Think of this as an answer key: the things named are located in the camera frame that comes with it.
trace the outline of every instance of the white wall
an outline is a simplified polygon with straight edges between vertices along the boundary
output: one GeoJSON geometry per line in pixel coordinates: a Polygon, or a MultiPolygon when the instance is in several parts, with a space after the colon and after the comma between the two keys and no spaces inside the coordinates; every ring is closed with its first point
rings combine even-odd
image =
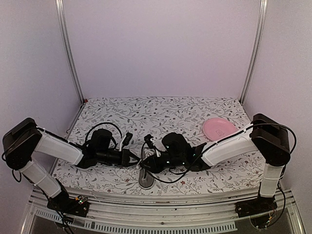
{"type": "MultiPolygon", "coordinates": [[[[3,0],[0,25],[0,136],[26,117],[64,135],[78,110],[78,97],[54,1],[3,0]]],[[[40,162],[48,168],[52,161],[45,157],[40,162]]],[[[0,161],[0,233],[19,233],[31,191],[25,179],[15,182],[0,161]]]]}
{"type": "Polygon", "coordinates": [[[259,0],[67,0],[78,76],[90,97],[238,97],[259,0]]]}
{"type": "Polygon", "coordinates": [[[245,109],[291,127],[298,146],[283,184],[291,187],[312,233],[312,1],[269,1],[245,109]]]}

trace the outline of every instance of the metal frame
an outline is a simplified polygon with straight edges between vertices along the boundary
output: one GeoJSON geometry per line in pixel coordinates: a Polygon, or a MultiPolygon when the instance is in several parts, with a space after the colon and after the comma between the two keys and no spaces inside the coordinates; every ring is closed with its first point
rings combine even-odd
{"type": "Polygon", "coordinates": [[[248,93],[248,89],[250,86],[250,83],[252,81],[253,73],[254,73],[254,67],[257,60],[257,55],[260,47],[260,42],[263,34],[263,28],[264,28],[264,22],[265,22],[265,16],[267,12],[267,5],[268,0],[261,0],[260,3],[260,10],[259,10],[259,18],[258,18],[258,26],[257,31],[255,35],[254,45],[253,45],[253,53],[251,56],[251,60],[249,63],[249,67],[247,70],[246,79],[243,85],[243,90],[239,98],[239,102],[244,105],[248,93]]]}
{"type": "MultiPolygon", "coordinates": [[[[235,221],[249,219],[238,218],[235,210],[237,201],[248,200],[257,196],[258,189],[234,191],[211,195],[186,196],[142,196],[97,193],[80,189],[68,188],[70,197],[83,193],[88,195],[90,210],[86,218],[75,216],[74,227],[91,231],[108,232],[105,227],[117,227],[123,230],[151,230],[150,233],[178,233],[178,230],[200,230],[202,228],[221,227],[235,221]]],[[[296,234],[304,234],[295,199],[290,190],[285,191],[286,209],[296,234]]],[[[280,191],[275,196],[278,210],[281,210],[284,197],[280,191]]],[[[47,200],[42,192],[34,189],[27,204],[28,215],[23,225],[22,234],[29,234],[35,216],[41,216],[59,222],[57,213],[46,208],[47,200]]]]}
{"type": "Polygon", "coordinates": [[[65,51],[67,54],[68,65],[70,68],[70,72],[72,74],[73,82],[75,85],[75,90],[78,95],[79,101],[81,102],[81,104],[83,104],[85,98],[82,93],[81,84],[78,79],[78,75],[77,75],[77,71],[76,71],[76,67],[74,63],[74,58],[72,54],[72,49],[71,49],[70,42],[69,42],[69,36],[67,32],[65,13],[64,13],[64,7],[63,7],[63,0],[56,0],[55,2],[56,2],[56,7],[57,7],[60,31],[63,37],[64,47],[65,47],[65,51]]]}

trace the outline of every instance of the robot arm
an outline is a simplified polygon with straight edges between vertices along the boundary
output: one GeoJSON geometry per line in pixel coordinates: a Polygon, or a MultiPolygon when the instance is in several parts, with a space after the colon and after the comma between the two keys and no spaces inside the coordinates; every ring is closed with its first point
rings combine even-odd
{"type": "Polygon", "coordinates": [[[27,118],[5,134],[3,147],[6,164],[45,192],[50,201],[48,208],[86,216],[89,208],[87,198],[70,198],[62,184],[32,159],[33,152],[60,158],[80,168],[95,166],[98,162],[130,166],[133,164],[130,163],[130,158],[136,156],[122,147],[129,144],[131,137],[128,133],[123,138],[119,151],[115,148],[109,149],[110,140],[115,141],[112,133],[100,129],[94,131],[88,144],[80,146],[39,128],[33,119],[27,118]]]}
{"type": "MultiPolygon", "coordinates": [[[[181,134],[170,133],[162,140],[167,151],[161,152],[160,156],[146,158],[144,167],[153,173],[182,165],[191,171],[203,171],[237,155],[260,151],[266,164],[258,198],[238,203],[236,211],[240,216],[248,216],[273,210],[276,208],[274,195],[277,184],[290,160],[288,132],[278,125],[268,117],[257,114],[243,130],[197,147],[191,147],[181,134]]],[[[146,143],[152,148],[150,138],[146,138],[146,143]]]]}

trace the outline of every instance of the work surface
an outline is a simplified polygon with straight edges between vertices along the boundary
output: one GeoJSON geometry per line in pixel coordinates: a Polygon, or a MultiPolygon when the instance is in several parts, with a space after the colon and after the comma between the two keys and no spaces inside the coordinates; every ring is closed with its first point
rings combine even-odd
{"type": "MultiPolygon", "coordinates": [[[[232,122],[237,129],[250,122],[237,99],[206,97],[128,97],[92,98],[86,103],[69,140],[82,144],[86,133],[100,122],[116,124],[123,134],[130,132],[133,138],[127,146],[140,156],[143,138],[154,136],[161,146],[161,139],[170,132],[181,133],[191,144],[197,146],[209,141],[202,131],[205,120],[221,117],[232,122]]],[[[119,134],[112,126],[102,125],[113,132],[116,141],[119,134]]],[[[189,172],[173,184],[156,182],[145,190],[139,186],[139,170],[97,165],[81,170],[62,160],[54,169],[53,176],[64,186],[106,193],[129,195],[191,195],[211,194],[257,187],[263,173],[264,158],[259,152],[250,152],[203,172],[189,172]]],[[[184,171],[177,168],[173,172],[184,171]]],[[[174,175],[164,170],[157,174],[163,180],[175,180],[174,175]]]]}

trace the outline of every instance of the pink plate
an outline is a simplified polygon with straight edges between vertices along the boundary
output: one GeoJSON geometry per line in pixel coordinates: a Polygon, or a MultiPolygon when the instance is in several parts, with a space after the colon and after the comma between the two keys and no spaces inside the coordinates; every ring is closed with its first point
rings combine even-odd
{"type": "Polygon", "coordinates": [[[204,122],[203,131],[212,141],[220,140],[236,132],[235,126],[223,118],[211,118],[204,122]]]}

